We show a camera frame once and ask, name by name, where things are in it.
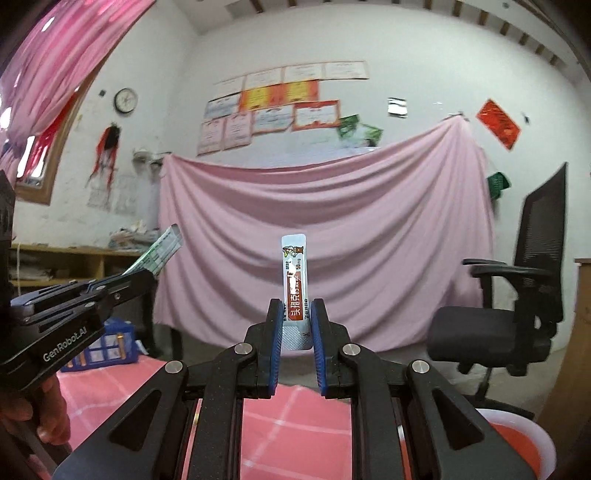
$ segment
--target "clock face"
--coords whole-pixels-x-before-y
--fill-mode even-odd
[[[124,88],[115,95],[115,109],[119,113],[131,113],[138,106],[138,94],[131,88]]]

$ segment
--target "triangular cutout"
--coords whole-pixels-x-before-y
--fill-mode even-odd
[[[433,399],[452,449],[461,450],[484,440],[483,433],[464,416],[441,390],[433,390]]]
[[[130,411],[109,435],[109,440],[133,452],[139,452],[158,408],[162,392],[154,390]]]

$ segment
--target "blue basket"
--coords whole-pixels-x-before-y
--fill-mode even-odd
[[[134,326],[118,318],[105,322],[105,333],[75,357],[62,372],[80,372],[110,365],[133,364],[138,361]]]

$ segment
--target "human hand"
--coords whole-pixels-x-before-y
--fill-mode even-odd
[[[53,375],[41,384],[43,397],[39,405],[40,425],[37,434],[44,443],[63,445],[70,440],[70,418],[66,401],[61,396],[60,382]],[[33,417],[33,406],[22,397],[0,394],[0,419],[9,432],[14,428],[10,421],[27,421]]]

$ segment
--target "round metal bolt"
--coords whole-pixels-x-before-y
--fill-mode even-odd
[[[239,343],[234,347],[234,351],[238,355],[248,355],[252,352],[252,345],[250,343]]]
[[[359,347],[359,345],[355,345],[354,343],[347,343],[347,345],[343,347],[343,353],[345,355],[359,355],[360,351],[361,347]]]
[[[183,369],[183,363],[178,360],[173,360],[172,362],[168,362],[164,369],[168,374],[177,374]]]
[[[431,367],[425,360],[415,360],[413,370],[418,374],[426,374]]]

